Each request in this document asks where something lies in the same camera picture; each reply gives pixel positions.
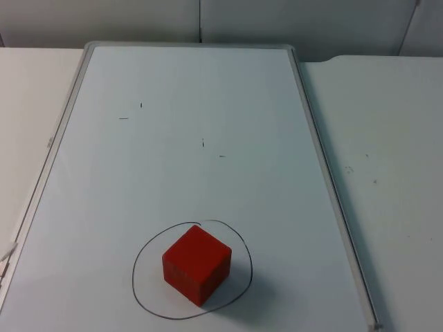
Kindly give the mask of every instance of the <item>white wall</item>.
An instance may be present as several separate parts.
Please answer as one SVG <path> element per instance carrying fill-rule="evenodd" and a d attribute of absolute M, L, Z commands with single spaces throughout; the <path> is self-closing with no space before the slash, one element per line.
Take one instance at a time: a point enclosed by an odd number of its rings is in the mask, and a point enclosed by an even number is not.
<path fill-rule="evenodd" d="M 443 1 L 421 0 L 400 55 L 443 56 Z"/>
<path fill-rule="evenodd" d="M 0 0 L 6 46 L 199 40 L 199 0 Z"/>
<path fill-rule="evenodd" d="M 303 60 L 397 55 L 415 0 L 201 0 L 204 42 L 293 44 Z"/>

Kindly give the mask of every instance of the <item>cube face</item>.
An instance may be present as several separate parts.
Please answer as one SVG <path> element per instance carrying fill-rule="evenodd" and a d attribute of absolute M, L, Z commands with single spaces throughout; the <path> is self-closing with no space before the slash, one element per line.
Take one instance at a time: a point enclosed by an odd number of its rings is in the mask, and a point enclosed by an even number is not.
<path fill-rule="evenodd" d="M 229 275 L 231 253 L 228 246 L 194 225 L 163 254 L 164 279 L 201 306 Z"/>

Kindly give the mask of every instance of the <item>whiteboard frame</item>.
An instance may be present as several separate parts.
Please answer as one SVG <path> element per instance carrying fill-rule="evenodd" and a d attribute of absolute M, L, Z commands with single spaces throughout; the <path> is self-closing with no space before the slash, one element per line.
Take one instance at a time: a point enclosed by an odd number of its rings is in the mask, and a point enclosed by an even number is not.
<path fill-rule="evenodd" d="M 320 163 L 320 168 L 323 173 L 323 178 L 325 180 L 325 184 L 327 187 L 327 191 L 329 193 L 329 198 L 332 203 L 332 207 L 334 209 L 334 213 L 336 216 L 336 221 L 338 228 L 340 230 L 341 238 L 343 241 L 343 245 L 345 246 L 345 251 L 347 255 L 347 260 L 349 261 L 352 276 L 355 281 L 355 285 L 359 294 L 359 299 L 361 303 L 361 308 L 363 310 L 363 314 L 365 315 L 366 322 L 368 324 L 368 331 L 378 331 L 382 328 L 382 325 L 379 323 L 377 319 L 377 314 L 372 303 L 372 299 L 368 290 L 367 283 L 365 281 L 363 271 L 359 262 L 359 257 L 352 240 L 352 236 L 350 233 L 350 228 L 348 226 L 347 219 L 345 217 L 343 211 L 342 202 L 338 196 L 336 183 L 334 178 L 332 177 L 332 172 L 330 168 L 330 164 L 327 160 L 326 153 L 324 150 L 324 144 L 322 143 L 318 131 L 318 127 L 316 125 L 316 120 L 314 117 L 314 113 L 312 112 L 312 107 L 307 97 L 307 91 L 305 85 L 303 84 L 301 74 L 300 74 L 300 63 L 296 57 L 296 50 L 293 46 L 290 45 L 237 45 L 237 44 L 193 44 L 193 43 L 136 43 L 136 42 L 120 42 L 120 41 L 92 41 L 88 43 L 84 47 L 84 51 L 82 57 L 80 59 L 77 71 L 74 75 L 73 82 L 71 84 L 71 88 L 69 89 L 69 93 L 66 98 L 66 102 L 64 104 L 64 110 L 58 119 L 58 126 L 56 127 L 55 132 L 53 133 L 53 141 L 51 144 L 51 148 L 48 151 L 48 155 L 46 156 L 46 160 L 42 171 L 39 175 L 37 184 L 35 186 L 33 195 L 29 201 L 28 207 L 26 208 L 25 215 L 21 222 L 17 224 L 17 233 L 15 237 L 15 241 L 17 242 L 17 248 L 15 252 L 10 256 L 7 262 L 9 263 L 8 270 L 4 278 L 0 279 L 0 314 L 1 307 L 6 299 L 6 295 L 8 292 L 9 285 L 11 283 L 12 277 L 14 275 L 15 268 L 17 267 L 19 257 L 21 251 L 26 242 L 26 237 L 28 236 L 31 223 L 33 222 L 33 218 L 35 212 L 37 211 L 40 198 L 42 197 L 44 188 L 46 187 L 46 182 L 48 180 L 49 174 L 51 172 L 53 162 L 57 155 L 58 149 L 60 147 L 60 143 L 63 139 L 64 132 L 66 130 L 67 124 L 69 122 L 69 118 L 71 117 L 71 113 L 77 99 L 80 87 L 82 85 L 82 81 L 84 75 L 87 71 L 89 61 L 92 57 L 94 49 L 98 46 L 155 46 L 155 47 L 194 47 L 194 48 L 257 48 L 257 49 L 280 49 L 286 50 L 288 52 L 289 61 L 291 63 L 293 75 L 296 80 L 298 92 L 300 94 L 301 102 L 303 109 L 305 110 L 306 120 L 309 126 L 309 131 L 311 134 L 312 141 L 315 146 L 318 162 Z"/>

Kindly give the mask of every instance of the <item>black marker circle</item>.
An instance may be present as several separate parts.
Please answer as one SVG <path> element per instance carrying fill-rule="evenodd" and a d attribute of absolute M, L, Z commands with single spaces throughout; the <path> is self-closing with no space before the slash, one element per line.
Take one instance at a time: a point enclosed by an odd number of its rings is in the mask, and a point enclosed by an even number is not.
<path fill-rule="evenodd" d="M 177 227 L 177 226 L 180 226 L 180 225 L 186 225 L 186 224 L 194 224 L 194 225 L 199 225 L 199 226 L 201 226 L 201 224 L 200 224 L 199 222 L 196 222 L 196 221 L 188 221 L 188 222 L 185 222 L 185 223 L 177 223 L 177 224 L 175 224 L 175 225 L 172 225 L 172 226 L 166 228 L 165 230 L 162 230 L 162 231 L 159 232 L 158 234 L 154 235 L 154 236 L 153 236 L 148 242 L 146 242 L 145 245 L 144 245 L 144 246 L 140 249 L 140 251 L 138 252 L 137 257 L 136 257 L 136 260 L 134 261 L 134 266 L 132 267 L 132 293 L 134 294 L 134 297 L 135 297 L 135 299 L 136 299 L 138 305 L 141 306 L 141 307 L 143 308 L 143 310 L 147 311 L 148 313 L 150 313 L 150 314 L 152 314 L 152 315 L 154 315 L 154 316 L 157 316 L 157 317 L 163 318 L 163 319 L 165 319 L 165 320 L 190 320 L 191 318 L 196 318 L 196 317 L 199 317 L 199 316 L 205 315 L 205 314 L 207 314 L 207 313 L 212 313 L 212 312 L 214 312 L 214 311 L 220 310 L 221 308 L 225 308 L 225 307 L 231 305 L 232 303 L 236 302 L 239 298 L 241 298 L 241 297 L 247 292 L 247 290 L 249 289 L 249 287 L 251 287 L 251 284 L 252 284 L 252 278 L 253 278 L 252 257 L 251 257 L 251 252 L 249 251 L 249 248 L 248 248 L 248 246 L 247 246 L 245 240 L 243 239 L 243 237 L 240 235 L 240 233 L 239 233 L 238 231 L 236 231 L 234 228 L 232 228 L 231 226 L 229 226 L 227 223 L 225 223 L 225 222 L 223 222 L 223 221 L 216 220 L 216 219 L 207 219 L 207 220 L 203 220 L 203 221 L 201 221 L 201 222 L 205 222 L 205 221 L 214 221 L 214 222 L 216 222 L 216 223 L 221 223 L 221 224 L 225 225 L 226 227 L 230 228 L 230 230 L 232 230 L 232 231 L 233 231 L 233 232 L 234 232 L 234 233 L 240 238 L 240 240 L 242 240 L 242 243 L 243 243 L 243 245 L 244 245 L 244 247 L 245 247 L 245 249 L 246 249 L 246 252 L 248 253 L 249 265 L 250 265 L 250 271 L 251 271 L 251 276 L 250 276 L 250 278 L 249 278 L 249 283 L 248 283 L 248 285 L 245 287 L 245 289 L 244 289 L 239 295 L 237 295 L 236 297 L 234 297 L 231 301 L 228 301 L 228 302 L 225 303 L 225 304 L 222 304 L 222 305 L 220 305 L 220 306 L 218 306 L 218 307 L 212 308 L 212 309 L 210 309 L 210 310 L 208 310 L 208 311 L 204 311 L 203 313 L 198 313 L 198 314 L 196 314 L 196 315 L 185 316 L 185 317 L 170 317 L 170 316 L 160 315 L 160 314 L 155 313 L 154 311 L 151 311 L 151 310 L 149 310 L 148 308 L 146 308 L 146 306 L 144 306 L 144 305 L 141 303 L 141 301 L 138 299 L 137 294 L 136 294 L 136 289 L 135 289 L 135 287 L 134 287 L 134 275 L 135 275 L 135 270 L 136 270 L 136 265 L 137 265 L 138 258 L 140 257 L 140 255 L 141 255 L 141 253 L 144 251 L 144 249 L 146 249 L 146 247 L 147 247 L 147 246 L 148 246 L 148 245 L 149 245 L 149 244 L 150 244 L 155 238 L 157 238 L 159 235 L 163 234 L 164 232 L 167 232 L 168 230 L 170 230 L 170 229 L 172 229 L 172 228 L 174 228 L 174 227 Z"/>

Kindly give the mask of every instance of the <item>table surface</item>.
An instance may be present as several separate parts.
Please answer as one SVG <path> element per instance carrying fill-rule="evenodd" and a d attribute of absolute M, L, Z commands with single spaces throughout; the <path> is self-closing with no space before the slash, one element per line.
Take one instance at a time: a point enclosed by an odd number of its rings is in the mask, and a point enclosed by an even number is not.
<path fill-rule="evenodd" d="M 81 54 L 0 49 L 0 112 L 8 119 L 0 122 L 0 245 L 15 237 Z M 304 67 L 387 331 L 442 325 L 442 69 L 443 59 L 360 56 Z"/>

